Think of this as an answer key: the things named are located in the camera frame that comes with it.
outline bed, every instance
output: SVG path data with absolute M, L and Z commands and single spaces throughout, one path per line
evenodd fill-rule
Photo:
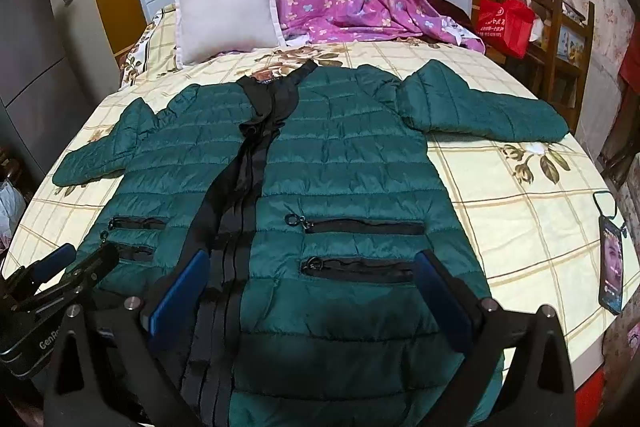
M 175 8 L 168 6 L 132 49 L 123 88 L 96 108 L 34 195 L 4 275 L 64 243 L 77 246 L 82 241 L 120 178 L 60 188 L 52 184 L 52 173 L 68 151 L 108 134 L 137 97 L 158 111 L 189 84 L 234 82 L 244 74 L 266 79 L 287 74 L 309 58 L 323 66 L 372 64 L 400 78 L 437 59 L 475 89 L 533 97 L 478 52 L 415 38 L 226 54 L 177 70 L 174 26 Z M 600 240 L 592 194 L 606 189 L 603 179 L 570 135 L 549 145 L 432 134 L 426 153 L 449 191 L 494 297 L 507 309 L 535 311 L 549 303 L 558 310 L 577 387 L 599 367 L 600 339 L 614 318 L 598 304 Z M 601 200 L 607 203 L 613 206 L 612 199 Z M 622 218 L 615 222 L 620 226 Z M 631 239 L 623 243 L 626 303 L 640 282 L 640 269 Z M 511 353 L 506 353 L 505 373 L 510 360 Z

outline red curtain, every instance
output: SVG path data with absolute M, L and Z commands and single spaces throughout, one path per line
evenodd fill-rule
M 640 94 L 640 22 L 636 22 L 618 74 L 636 93 Z

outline smartphone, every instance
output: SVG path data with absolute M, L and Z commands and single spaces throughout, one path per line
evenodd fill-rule
M 622 234 L 608 217 L 600 216 L 600 305 L 614 315 L 622 311 Z

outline gray refrigerator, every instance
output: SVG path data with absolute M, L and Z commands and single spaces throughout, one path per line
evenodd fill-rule
M 0 0 L 0 146 L 39 184 L 94 108 L 69 67 L 50 0 Z

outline label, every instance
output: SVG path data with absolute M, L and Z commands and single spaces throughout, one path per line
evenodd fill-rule
M 58 330 L 51 331 L 51 333 L 49 333 L 49 336 L 38 344 L 40 346 L 40 349 L 47 349 L 47 347 L 55 343 L 57 336 Z

